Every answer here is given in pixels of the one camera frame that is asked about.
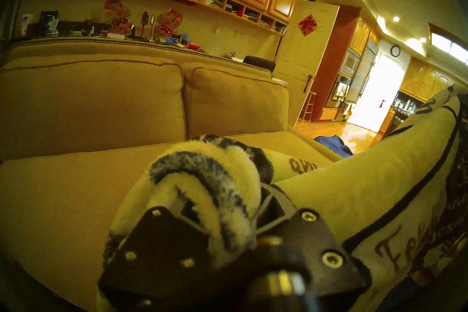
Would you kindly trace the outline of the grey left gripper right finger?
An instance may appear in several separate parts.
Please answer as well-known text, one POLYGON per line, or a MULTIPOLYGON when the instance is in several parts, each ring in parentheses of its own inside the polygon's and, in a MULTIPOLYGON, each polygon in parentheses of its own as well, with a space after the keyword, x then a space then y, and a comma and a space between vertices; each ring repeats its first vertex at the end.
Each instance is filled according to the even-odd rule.
POLYGON ((371 286, 369 269, 348 254, 316 208, 294 203, 276 185, 261 183, 256 243, 276 239, 301 255, 309 288, 321 299, 357 300, 371 286))

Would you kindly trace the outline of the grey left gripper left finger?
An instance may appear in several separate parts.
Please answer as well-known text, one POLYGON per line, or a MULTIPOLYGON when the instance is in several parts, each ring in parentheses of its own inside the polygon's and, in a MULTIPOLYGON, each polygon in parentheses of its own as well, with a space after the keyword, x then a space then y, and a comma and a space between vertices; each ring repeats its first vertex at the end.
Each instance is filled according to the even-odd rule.
POLYGON ((99 310, 235 309, 235 289, 211 268, 208 236, 187 220, 156 205, 128 236, 109 234, 99 310))

